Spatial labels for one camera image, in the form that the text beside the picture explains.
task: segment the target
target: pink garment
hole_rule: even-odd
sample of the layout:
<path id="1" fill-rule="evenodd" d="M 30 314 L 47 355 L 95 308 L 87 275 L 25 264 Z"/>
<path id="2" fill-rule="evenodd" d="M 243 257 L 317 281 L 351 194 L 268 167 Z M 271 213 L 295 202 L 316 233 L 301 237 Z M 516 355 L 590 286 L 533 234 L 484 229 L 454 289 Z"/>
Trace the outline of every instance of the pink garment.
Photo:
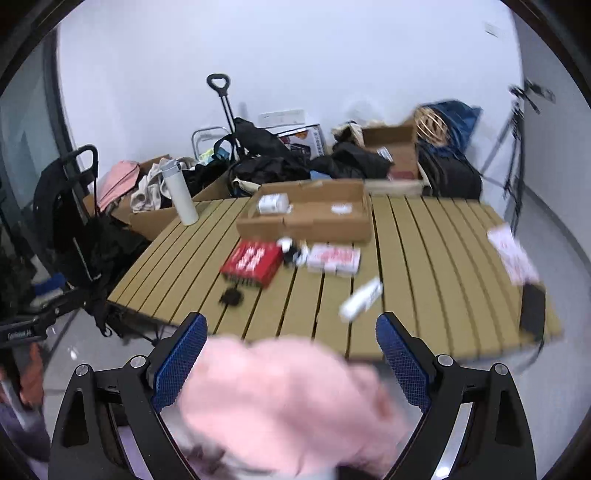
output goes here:
<path id="1" fill-rule="evenodd" d="M 139 176 L 139 163 L 121 160 L 111 167 L 96 192 L 99 210 L 103 212 L 111 202 L 122 197 L 135 187 Z"/>
<path id="2" fill-rule="evenodd" d="M 373 367 L 289 336 L 250 346 L 208 338 L 177 404 L 196 433 L 252 468 L 289 476 L 336 465 L 383 476 L 408 432 Z"/>

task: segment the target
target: wooden table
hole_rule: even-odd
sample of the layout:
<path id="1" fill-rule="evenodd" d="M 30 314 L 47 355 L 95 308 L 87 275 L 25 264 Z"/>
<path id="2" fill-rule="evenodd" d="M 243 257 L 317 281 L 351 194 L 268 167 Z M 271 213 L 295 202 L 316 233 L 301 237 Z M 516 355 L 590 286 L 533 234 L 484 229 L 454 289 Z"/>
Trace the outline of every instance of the wooden table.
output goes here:
<path id="1" fill-rule="evenodd" d="M 375 234 L 361 248 L 357 276 L 281 267 L 265 289 L 242 287 L 239 307 L 219 303 L 229 284 L 219 268 L 239 241 L 234 221 L 247 199 L 209 202 L 199 221 L 174 220 L 115 287 L 109 301 L 159 321 L 205 315 L 210 333 L 246 340 L 314 338 L 350 358 L 382 357 L 375 321 L 394 312 L 434 354 L 498 356 L 533 343 L 519 332 L 521 289 L 514 287 L 486 231 L 502 223 L 487 205 L 465 200 L 374 196 Z M 338 317 L 351 292 L 379 275 L 384 293 L 351 325 Z M 546 302 L 546 337 L 561 334 Z"/>

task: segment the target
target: black tripod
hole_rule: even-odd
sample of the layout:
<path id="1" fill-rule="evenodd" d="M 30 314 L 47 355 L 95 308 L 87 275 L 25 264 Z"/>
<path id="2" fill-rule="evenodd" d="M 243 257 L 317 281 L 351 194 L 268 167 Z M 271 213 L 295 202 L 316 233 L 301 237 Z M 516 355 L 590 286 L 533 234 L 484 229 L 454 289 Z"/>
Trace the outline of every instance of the black tripod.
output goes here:
<path id="1" fill-rule="evenodd" d="M 528 97 L 529 92 L 533 92 L 536 95 L 539 95 L 552 103 L 556 103 L 556 97 L 554 94 L 540 85 L 536 85 L 535 83 L 531 83 L 529 80 L 525 81 L 525 87 L 520 88 L 515 85 L 509 87 L 509 91 L 515 96 L 515 100 L 513 101 L 513 107 L 511 116 L 507 123 L 503 127 L 499 138 L 496 140 L 496 144 L 493 147 L 491 153 L 488 155 L 488 158 L 484 162 L 480 174 L 483 175 L 486 173 L 486 170 L 496 157 L 496 154 L 499 151 L 499 148 L 505 141 L 507 134 L 509 133 L 509 129 L 511 129 L 513 134 L 513 147 L 511 151 L 511 162 L 509 163 L 509 170 L 507 171 L 507 177 L 505 179 L 504 184 L 498 183 L 499 186 L 503 188 L 505 191 L 505 197 L 510 195 L 515 202 L 515 209 L 513 211 L 513 218 L 511 219 L 511 231 L 515 233 L 517 230 L 517 224 L 519 223 L 519 216 L 521 214 L 521 207 L 523 204 L 523 191 L 524 191 L 524 175 L 525 175 L 525 144 L 524 144 L 524 112 L 521 108 L 521 101 L 527 100 L 531 107 L 534 109 L 534 112 L 538 115 L 540 114 L 540 110 L 535 105 L 535 103 Z M 519 156 L 517 157 L 517 143 L 519 142 Z M 515 163 L 517 160 L 517 172 L 515 173 L 515 181 L 512 183 L 513 178 L 513 171 L 515 170 Z"/>

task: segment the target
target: blue textured pad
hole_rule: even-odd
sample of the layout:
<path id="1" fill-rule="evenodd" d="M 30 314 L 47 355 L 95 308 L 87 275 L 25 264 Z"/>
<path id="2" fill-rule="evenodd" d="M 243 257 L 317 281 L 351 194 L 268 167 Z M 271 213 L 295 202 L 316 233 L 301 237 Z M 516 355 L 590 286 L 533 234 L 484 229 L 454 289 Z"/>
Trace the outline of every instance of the blue textured pad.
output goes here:
<path id="1" fill-rule="evenodd" d="M 152 406 L 158 413 L 172 405 L 207 340 L 207 321 L 197 314 L 155 376 Z"/>
<path id="2" fill-rule="evenodd" d="M 425 413 L 431 406 L 428 376 L 386 315 L 378 317 L 375 336 L 408 402 Z"/>

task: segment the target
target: pink object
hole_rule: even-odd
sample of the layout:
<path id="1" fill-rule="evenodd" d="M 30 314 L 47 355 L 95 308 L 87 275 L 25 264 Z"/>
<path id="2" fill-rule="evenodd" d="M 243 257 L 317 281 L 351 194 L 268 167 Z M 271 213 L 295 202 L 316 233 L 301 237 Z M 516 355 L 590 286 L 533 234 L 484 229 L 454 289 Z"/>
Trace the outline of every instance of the pink object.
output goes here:
<path id="1" fill-rule="evenodd" d="M 194 432 L 289 476 L 345 464 L 383 476 L 408 432 L 373 367 L 289 336 L 208 338 L 177 404 Z"/>
<path id="2" fill-rule="evenodd" d="M 98 185 L 97 204 L 103 212 L 114 200 L 122 197 L 135 187 L 139 176 L 139 163 L 121 160 L 117 162 Z"/>

